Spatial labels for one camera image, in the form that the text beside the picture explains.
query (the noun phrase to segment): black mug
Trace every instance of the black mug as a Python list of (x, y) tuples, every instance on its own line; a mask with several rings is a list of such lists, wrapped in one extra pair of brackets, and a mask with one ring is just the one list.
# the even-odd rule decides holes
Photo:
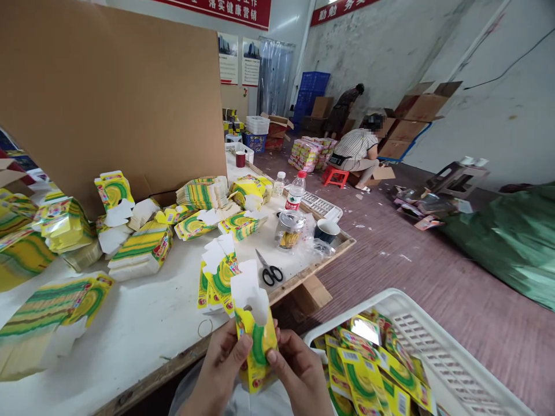
[(341, 229), (339, 228), (339, 225), (331, 220), (322, 218), (316, 223), (314, 238), (318, 238), (328, 244), (331, 244), (340, 232)]

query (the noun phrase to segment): person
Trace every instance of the person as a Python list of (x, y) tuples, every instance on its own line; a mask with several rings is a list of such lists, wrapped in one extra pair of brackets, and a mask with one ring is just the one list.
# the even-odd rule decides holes
[(358, 84), (356, 87), (345, 91), (341, 97), (339, 97), (337, 104), (331, 110), (328, 120), (324, 126), (325, 138), (329, 137), (331, 133), (331, 138), (335, 139), (337, 133), (341, 133), (343, 126), (345, 126), (345, 123), (349, 118), (349, 112), (351, 111), (351, 108), (353, 108), (354, 102), (357, 100), (359, 95), (362, 95), (362, 93), (364, 93), (364, 84)]
[(214, 331), (206, 357), (179, 384), (170, 416), (294, 415), (332, 416), (322, 361), (291, 330), (280, 330), (274, 320), (279, 351), (266, 359), (279, 381), (257, 395), (238, 382), (239, 369), (253, 347), (249, 335), (237, 341), (235, 319)]
[(330, 165), (348, 172), (363, 170), (355, 185), (358, 190), (370, 192), (366, 182), (379, 166), (378, 139), (374, 133), (381, 130), (383, 116), (371, 114), (362, 122), (362, 128), (351, 130), (335, 146), (330, 158)]

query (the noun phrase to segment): plastic curtain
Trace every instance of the plastic curtain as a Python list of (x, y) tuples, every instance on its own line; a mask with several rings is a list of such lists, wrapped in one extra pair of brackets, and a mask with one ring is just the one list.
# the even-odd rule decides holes
[(287, 117), (289, 78), (295, 45), (260, 37), (257, 114)]

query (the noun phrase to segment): striped shirt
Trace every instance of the striped shirt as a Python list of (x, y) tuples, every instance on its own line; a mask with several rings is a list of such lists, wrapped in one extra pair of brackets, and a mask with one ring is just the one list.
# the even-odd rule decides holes
[(347, 133), (335, 146), (334, 153), (346, 160), (360, 160), (368, 155), (368, 150), (378, 144), (378, 139), (367, 129), (355, 129)]

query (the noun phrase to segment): red banner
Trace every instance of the red banner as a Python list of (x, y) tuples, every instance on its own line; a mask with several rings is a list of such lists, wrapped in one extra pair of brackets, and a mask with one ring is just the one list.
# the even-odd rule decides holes
[(320, 23), (338, 18), (339, 16), (344, 16), (377, 1), (378, 0), (338, 0), (335, 3), (316, 9), (314, 13), (312, 13), (310, 26), (316, 26)]
[(272, 0), (154, 0), (267, 31)]

